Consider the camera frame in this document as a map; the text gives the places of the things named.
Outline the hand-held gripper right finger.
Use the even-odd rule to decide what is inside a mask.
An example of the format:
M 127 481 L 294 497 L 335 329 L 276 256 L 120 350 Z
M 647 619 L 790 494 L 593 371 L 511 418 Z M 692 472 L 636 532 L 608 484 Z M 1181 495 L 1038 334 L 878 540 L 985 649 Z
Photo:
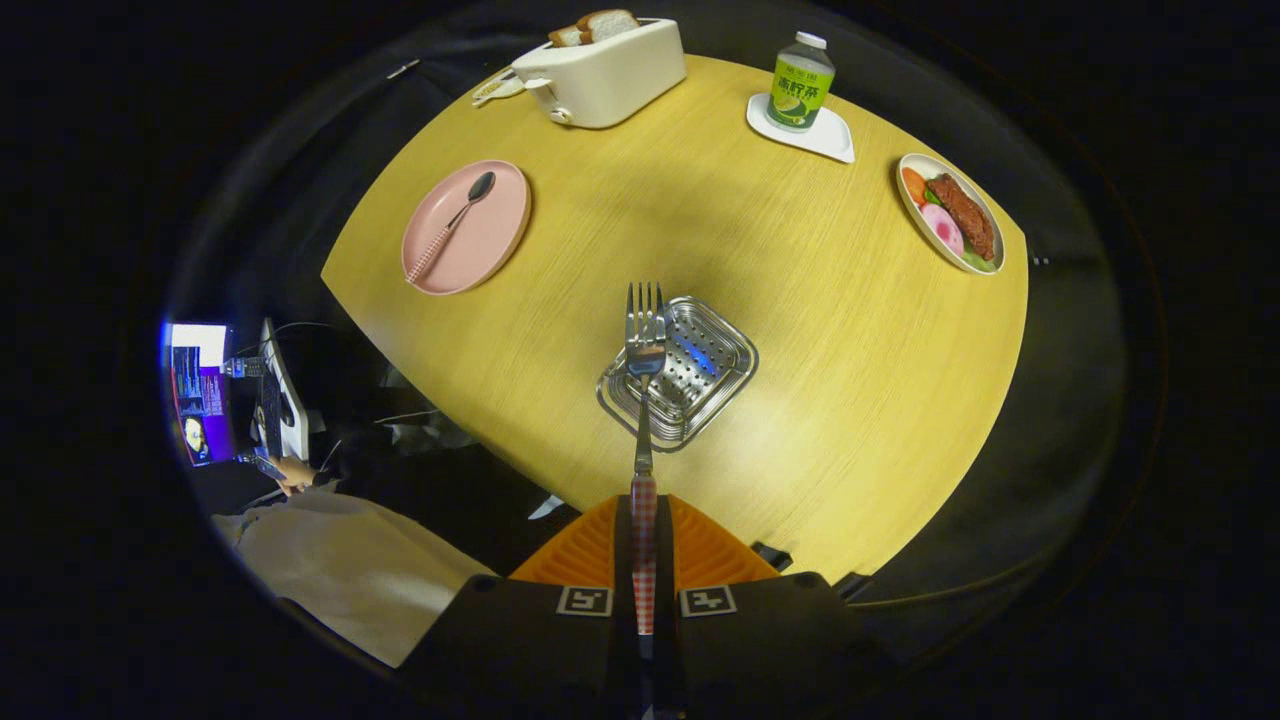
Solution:
M 896 662 L 818 573 L 782 574 L 691 503 L 655 512 L 655 701 L 681 719 L 836 719 Z

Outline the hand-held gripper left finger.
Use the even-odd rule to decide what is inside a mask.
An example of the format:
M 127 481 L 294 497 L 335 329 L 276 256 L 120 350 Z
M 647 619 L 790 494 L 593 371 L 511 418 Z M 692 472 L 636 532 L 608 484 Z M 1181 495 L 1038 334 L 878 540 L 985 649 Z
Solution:
M 434 719 L 635 719 L 643 712 L 623 496 L 511 577 L 468 578 L 398 670 Z

